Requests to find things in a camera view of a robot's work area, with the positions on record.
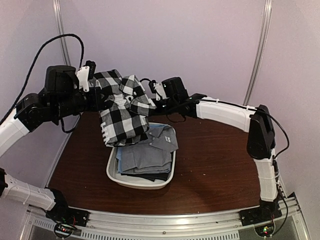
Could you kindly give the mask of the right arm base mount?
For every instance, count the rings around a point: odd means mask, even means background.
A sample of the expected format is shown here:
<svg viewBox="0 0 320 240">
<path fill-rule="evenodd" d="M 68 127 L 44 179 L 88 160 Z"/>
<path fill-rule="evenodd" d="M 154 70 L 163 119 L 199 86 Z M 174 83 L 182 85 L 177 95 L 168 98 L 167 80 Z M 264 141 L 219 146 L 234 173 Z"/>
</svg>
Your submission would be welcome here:
<svg viewBox="0 0 320 240">
<path fill-rule="evenodd" d="M 282 216 L 280 209 L 271 210 L 269 207 L 254 207 L 244 209 L 239 212 L 242 226 L 256 225 L 264 222 L 270 222 L 274 218 Z"/>
</svg>

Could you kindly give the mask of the black white plaid shirt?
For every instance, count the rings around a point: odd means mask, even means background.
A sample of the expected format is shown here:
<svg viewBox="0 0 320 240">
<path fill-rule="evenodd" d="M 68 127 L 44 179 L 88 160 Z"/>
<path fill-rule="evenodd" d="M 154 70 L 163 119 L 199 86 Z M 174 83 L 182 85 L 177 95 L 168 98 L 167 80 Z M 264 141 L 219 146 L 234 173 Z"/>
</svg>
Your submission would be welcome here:
<svg viewBox="0 0 320 240">
<path fill-rule="evenodd" d="M 156 105 L 136 75 L 121 76 L 116 69 L 97 72 L 90 85 L 96 87 L 105 146 L 123 147 L 148 139 L 148 117 Z"/>
</svg>

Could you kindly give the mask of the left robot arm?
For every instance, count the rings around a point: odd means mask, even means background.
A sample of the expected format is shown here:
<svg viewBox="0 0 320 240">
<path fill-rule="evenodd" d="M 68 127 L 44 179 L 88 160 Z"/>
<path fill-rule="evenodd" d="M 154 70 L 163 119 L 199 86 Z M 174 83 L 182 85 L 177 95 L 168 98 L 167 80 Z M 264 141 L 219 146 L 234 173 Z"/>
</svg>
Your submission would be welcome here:
<svg viewBox="0 0 320 240">
<path fill-rule="evenodd" d="M 97 88 L 89 85 L 95 68 L 95 62 L 89 60 L 79 69 L 68 65 L 48 67 L 44 88 L 14 104 L 0 122 L 0 153 L 6 153 L 43 123 L 63 127 L 65 117 L 97 112 Z M 54 221 L 67 222 L 72 218 L 73 210 L 59 190 L 30 185 L 13 178 L 4 169 L 0 170 L 0 197 L 41 208 Z"/>
</svg>

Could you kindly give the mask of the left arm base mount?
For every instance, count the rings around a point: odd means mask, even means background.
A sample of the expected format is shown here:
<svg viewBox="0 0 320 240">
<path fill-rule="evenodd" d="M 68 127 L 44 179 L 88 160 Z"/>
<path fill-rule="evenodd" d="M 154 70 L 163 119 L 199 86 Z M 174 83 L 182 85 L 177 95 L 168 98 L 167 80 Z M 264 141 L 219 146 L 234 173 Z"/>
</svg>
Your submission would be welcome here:
<svg viewBox="0 0 320 240">
<path fill-rule="evenodd" d="M 86 227 L 90 213 L 72 207 L 45 210 L 45 216 L 56 223 L 64 223 L 73 227 Z"/>
</svg>

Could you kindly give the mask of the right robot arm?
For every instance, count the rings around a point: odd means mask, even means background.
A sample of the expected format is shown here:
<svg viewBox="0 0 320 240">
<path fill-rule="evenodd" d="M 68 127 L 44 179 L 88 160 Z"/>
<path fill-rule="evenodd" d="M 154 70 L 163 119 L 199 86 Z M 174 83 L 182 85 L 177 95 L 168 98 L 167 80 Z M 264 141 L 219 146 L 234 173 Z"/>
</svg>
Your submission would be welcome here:
<svg viewBox="0 0 320 240">
<path fill-rule="evenodd" d="M 265 105 L 251 107 L 225 102 L 200 93 L 189 95 L 180 77 L 161 83 L 151 80 L 148 86 L 155 95 L 156 115 L 179 114 L 183 118 L 216 121 L 248 134 L 246 151 L 254 160 L 260 186 L 259 207 L 255 215 L 261 221 L 275 216 L 280 199 L 279 169 L 275 120 L 269 109 Z"/>
</svg>

